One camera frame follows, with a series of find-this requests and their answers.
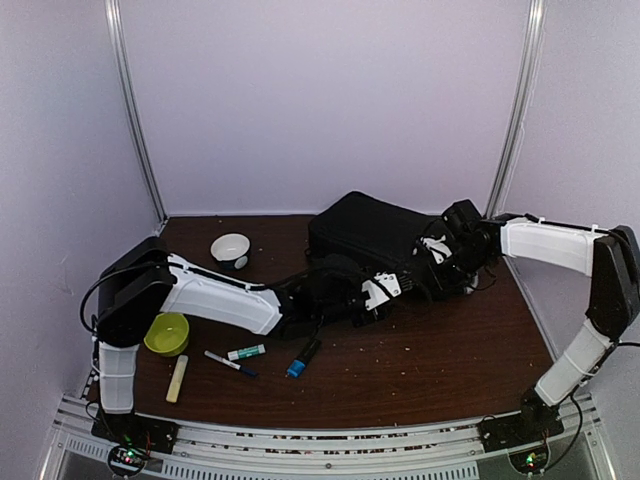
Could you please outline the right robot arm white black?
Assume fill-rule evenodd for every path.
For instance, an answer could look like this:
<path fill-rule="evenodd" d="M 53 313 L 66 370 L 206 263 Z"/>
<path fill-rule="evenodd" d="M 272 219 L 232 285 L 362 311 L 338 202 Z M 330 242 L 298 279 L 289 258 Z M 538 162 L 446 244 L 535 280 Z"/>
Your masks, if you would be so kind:
<path fill-rule="evenodd" d="M 550 426 L 558 406 L 596 374 L 639 315 L 639 243 L 628 226 L 578 226 L 530 214 L 485 218 L 463 200 L 429 225 L 418 244 L 433 259 L 431 277 L 443 295 L 473 289 L 478 271 L 500 257 L 535 260 L 590 278 L 581 329 L 522 397 L 512 423 L 522 441 L 535 440 Z"/>

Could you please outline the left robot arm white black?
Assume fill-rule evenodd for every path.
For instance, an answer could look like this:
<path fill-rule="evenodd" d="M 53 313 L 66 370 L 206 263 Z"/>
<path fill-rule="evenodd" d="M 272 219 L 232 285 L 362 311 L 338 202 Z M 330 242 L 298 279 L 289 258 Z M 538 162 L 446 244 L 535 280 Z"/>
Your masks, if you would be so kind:
<path fill-rule="evenodd" d="M 331 323 L 369 323 L 401 292 L 393 273 L 369 273 L 331 255 L 312 267 L 268 284 L 207 270 L 168 251 L 155 236 L 144 239 L 103 271 L 89 287 L 97 314 L 79 317 L 97 343 L 99 405 L 106 429 L 123 444 L 137 442 L 144 424 L 134 415 L 139 345 L 161 313 L 211 320 L 259 336 L 314 337 Z"/>

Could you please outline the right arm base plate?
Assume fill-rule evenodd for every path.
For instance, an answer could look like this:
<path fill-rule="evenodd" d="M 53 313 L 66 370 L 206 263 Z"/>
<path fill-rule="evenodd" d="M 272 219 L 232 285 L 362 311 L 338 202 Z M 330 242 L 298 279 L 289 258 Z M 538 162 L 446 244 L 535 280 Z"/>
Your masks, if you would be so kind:
<path fill-rule="evenodd" d="M 564 432 L 561 420 L 552 420 L 543 426 L 529 426 L 519 413 L 485 417 L 477 424 L 477 428 L 486 453 L 541 442 L 545 436 L 556 436 Z"/>

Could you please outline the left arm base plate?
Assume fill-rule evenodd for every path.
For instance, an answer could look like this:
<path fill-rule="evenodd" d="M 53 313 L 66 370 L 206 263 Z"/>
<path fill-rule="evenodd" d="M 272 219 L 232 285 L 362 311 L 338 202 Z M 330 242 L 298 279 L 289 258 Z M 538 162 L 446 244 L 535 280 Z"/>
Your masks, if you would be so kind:
<path fill-rule="evenodd" d="M 171 454 L 179 425 L 175 422 L 131 415 L 106 415 L 93 422 L 91 434 L 143 452 Z"/>

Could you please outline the black student bag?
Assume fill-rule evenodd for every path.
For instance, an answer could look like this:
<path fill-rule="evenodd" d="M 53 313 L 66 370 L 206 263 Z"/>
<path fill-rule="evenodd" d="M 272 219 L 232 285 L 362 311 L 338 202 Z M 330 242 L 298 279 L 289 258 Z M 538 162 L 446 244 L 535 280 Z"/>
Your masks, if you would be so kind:
<path fill-rule="evenodd" d="M 420 245 L 423 236 L 447 236 L 453 255 L 460 248 L 454 233 L 439 216 L 396 206 L 352 191 L 308 224 L 307 256 L 342 255 L 374 273 L 395 273 L 412 291 L 439 301 L 433 256 Z"/>

